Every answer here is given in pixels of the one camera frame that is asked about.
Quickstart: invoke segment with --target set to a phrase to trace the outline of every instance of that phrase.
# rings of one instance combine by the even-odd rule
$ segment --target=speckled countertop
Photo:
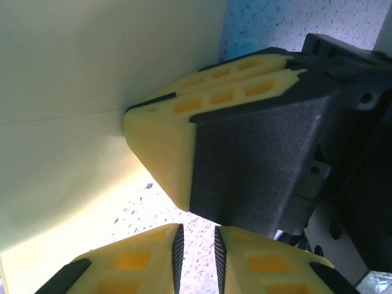
[[[309,32],[328,34],[372,49],[392,0],[228,0],[219,59],[266,47],[301,50]],[[185,253],[181,293],[218,293],[214,224],[180,211],[151,178],[118,217],[113,234],[97,247],[172,222],[184,224]]]

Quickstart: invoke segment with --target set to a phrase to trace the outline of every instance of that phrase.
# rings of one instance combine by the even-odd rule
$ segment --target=rectangular cutout
[[[175,113],[186,112],[202,107],[202,98],[191,99],[185,102],[178,103],[174,109]]]
[[[106,282],[99,286],[97,294],[137,294],[140,283]]]
[[[259,66],[263,64],[265,61],[263,58],[252,58],[251,60],[245,60],[239,66],[239,70],[250,69],[251,67]]]
[[[195,86],[197,84],[201,84],[203,82],[204,82],[204,76],[200,75],[199,77],[195,77],[195,78],[190,79],[189,81],[186,81],[185,83],[183,83],[183,85],[181,87],[188,88],[188,87]]]
[[[234,100],[234,91],[216,93],[211,96],[211,104],[221,104]]]
[[[281,255],[253,255],[248,257],[251,270],[256,273],[286,273],[293,271],[292,265]]]
[[[305,284],[267,285],[268,294],[311,294]]]
[[[230,73],[230,69],[227,67],[225,69],[217,70],[213,72],[212,77],[213,79],[224,77],[225,75],[228,75]]]
[[[119,270],[144,270],[151,258],[151,252],[126,252],[119,254],[112,268]]]
[[[250,97],[250,96],[266,93],[272,90],[274,87],[275,87],[274,81],[262,81],[254,85],[245,86],[244,91],[245,91],[245,95]]]

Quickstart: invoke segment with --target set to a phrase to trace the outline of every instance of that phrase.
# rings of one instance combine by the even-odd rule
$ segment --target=yellow foam block
[[[91,265],[67,294],[178,293],[183,242],[183,226],[168,224],[83,254],[74,262]]]
[[[305,70],[290,69],[129,110],[126,141],[174,204],[189,210],[196,124],[192,115],[282,95]]]
[[[279,54],[253,55],[221,66],[194,72],[176,80],[174,83],[145,97],[143,101],[151,100],[159,96],[175,92],[177,96],[202,91],[208,88],[246,80],[258,75],[277,72],[285,68],[287,60],[291,56]]]
[[[333,294],[310,262],[325,258],[235,227],[216,227],[221,294]]]

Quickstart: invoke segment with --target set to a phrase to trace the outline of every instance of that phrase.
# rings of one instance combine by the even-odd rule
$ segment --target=black 3d-printed part
[[[225,293],[226,255],[227,250],[219,227],[215,227],[215,263],[218,276],[219,294]]]
[[[36,294],[66,294],[90,265],[88,259],[80,259],[64,266]]]
[[[183,268],[184,258],[184,225],[179,224],[176,236],[174,238],[173,247],[171,248],[172,267],[173,267],[173,283],[174,293],[179,293],[181,282],[181,270]]]
[[[392,90],[356,126],[347,151],[357,153],[361,140],[371,138],[357,161],[347,160],[331,175],[328,202],[318,205],[305,229],[311,247],[321,247],[352,285],[370,271],[392,273]],[[346,171],[350,176],[335,185]]]
[[[302,52],[319,57],[349,56],[351,58],[361,59],[371,64],[392,65],[392,59],[385,54],[376,51],[359,49],[323,34],[306,35]]]
[[[340,57],[296,66],[308,72],[279,97],[190,118],[197,125],[190,211],[270,237],[277,229],[302,234],[350,132],[392,78]]]

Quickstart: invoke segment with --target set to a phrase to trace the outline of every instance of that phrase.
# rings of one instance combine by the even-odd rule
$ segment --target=black rubber strip
[[[336,269],[318,262],[310,262],[313,271],[335,294],[360,294]]]
[[[218,289],[219,294],[225,293],[225,277],[226,277],[226,246],[219,230],[219,227],[215,227],[215,263],[216,273],[218,276]]]
[[[181,282],[181,270],[183,268],[184,258],[184,225],[179,224],[176,236],[174,238],[173,247],[171,248],[171,260],[173,267],[174,293],[179,294]]]
[[[159,96],[158,98],[151,99],[151,100],[146,101],[146,102],[135,104],[135,105],[129,107],[125,112],[127,113],[131,109],[135,109],[135,108],[138,108],[138,107],[142,107],[142,106],[146,106],[146,105],[162,102],[162,101],[165,101],[165,100],[173,99],[175,97],[177,97],[176,93],[172,92],[172,93],[169,93],[169,94],[166,94],[166,95],[163,95],[163,96]]]
[[[88,259],[80,259],[64,266],[36,294],[66,294],[90,265]]]

